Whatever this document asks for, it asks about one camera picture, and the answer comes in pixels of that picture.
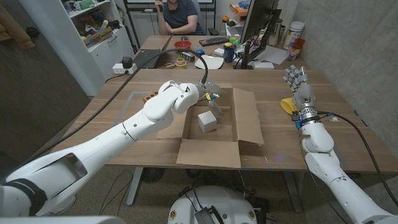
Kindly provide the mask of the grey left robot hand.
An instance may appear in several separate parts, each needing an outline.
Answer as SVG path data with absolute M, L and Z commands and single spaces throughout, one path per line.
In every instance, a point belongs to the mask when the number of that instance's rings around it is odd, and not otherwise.
M 219 115 L 223 115 L 221 108 L 215 102 L 215 98 L 227 97 L 227 93 L 220 88 L 217 84 L 206 81 L 204 84 L 197 83 L 195 86 L 199 92 L 199 101 L 206 100 L 207 106 L 212 112 L 218 113 Z

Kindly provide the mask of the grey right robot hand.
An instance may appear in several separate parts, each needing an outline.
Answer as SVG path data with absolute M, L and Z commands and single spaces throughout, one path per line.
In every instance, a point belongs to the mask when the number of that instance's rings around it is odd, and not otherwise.
M 286 68 L 283 79 L 289 85 L 293 93 L 292 100 L 299 111 L 306 107 L 313 108 L 315 106 L 314 94 L 308 82 L 308 76 L 304 66 L 300 69 L 294 65 L 291 65 L 290 69 Z

